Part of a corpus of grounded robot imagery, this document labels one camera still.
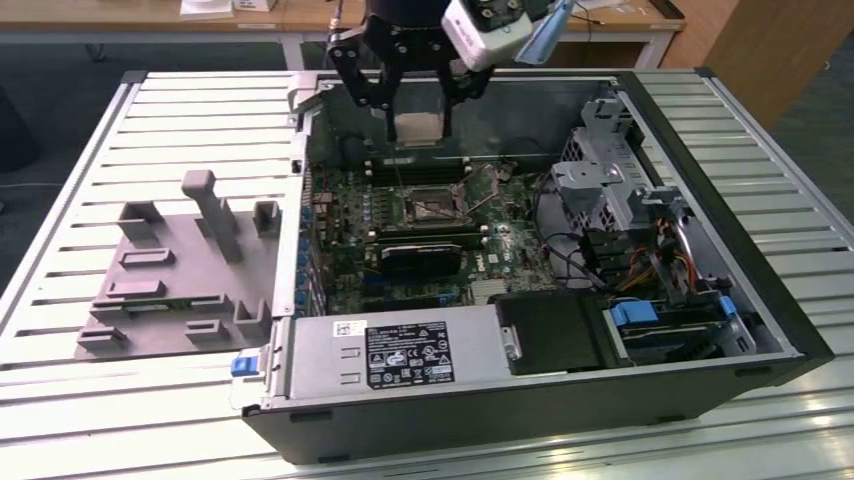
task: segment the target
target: table leg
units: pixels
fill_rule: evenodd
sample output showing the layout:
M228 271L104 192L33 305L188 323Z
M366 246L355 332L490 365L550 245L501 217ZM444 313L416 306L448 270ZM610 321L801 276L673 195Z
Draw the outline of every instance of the table leg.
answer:
M667 53L667 47L673 40L674 32L655 32L653 38L643 45L635 68L658 68Z
M102 63L104 60L107 60L107 52L103 43L87 43L86 53L90 54L90 59L95 63Z
M306 70L303 60L303 36L299 33L286 33L279 36L284 63L288 70Z

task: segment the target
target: metal bracket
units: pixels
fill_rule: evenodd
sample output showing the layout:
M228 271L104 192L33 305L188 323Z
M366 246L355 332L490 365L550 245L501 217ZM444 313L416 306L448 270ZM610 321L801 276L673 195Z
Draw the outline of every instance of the metal bracket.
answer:
M323 89L318 88L318 73L299 72L288 85L288 107L291 115L300 115L320 105Z

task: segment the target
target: warning label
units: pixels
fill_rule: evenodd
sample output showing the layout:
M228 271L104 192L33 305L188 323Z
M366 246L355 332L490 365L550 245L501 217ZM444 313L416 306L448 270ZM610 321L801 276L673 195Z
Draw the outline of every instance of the warning label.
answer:
M374 390L454 381L444 322L364 330L368 386Z

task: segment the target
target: slatted metal platform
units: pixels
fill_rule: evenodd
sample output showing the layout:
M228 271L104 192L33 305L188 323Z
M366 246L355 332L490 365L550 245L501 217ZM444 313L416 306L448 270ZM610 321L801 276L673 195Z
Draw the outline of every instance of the slatted metal platform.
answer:
M234 353L74 362L122 233L122 202L194 211L187 168L232 210L280 199L287 72L148 74L110 104L0 301L0 477L802 478L854 471L854 235L717 80L639 72L838 358L699 419L657 427L294 467L238 418ZM673 181L655 153L659 173Z

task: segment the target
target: floor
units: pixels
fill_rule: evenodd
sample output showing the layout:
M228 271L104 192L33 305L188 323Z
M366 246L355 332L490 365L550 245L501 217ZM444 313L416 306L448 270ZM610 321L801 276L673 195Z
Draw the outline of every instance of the floor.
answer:
M0 46L0 85L41 145L39 161L0 173L0 291L51 208L127 70L282 70L276 45L111 45L104 63L82 46ZM854 36L849 37L773 135L854 220ZM40 186L4 188L21 183Z

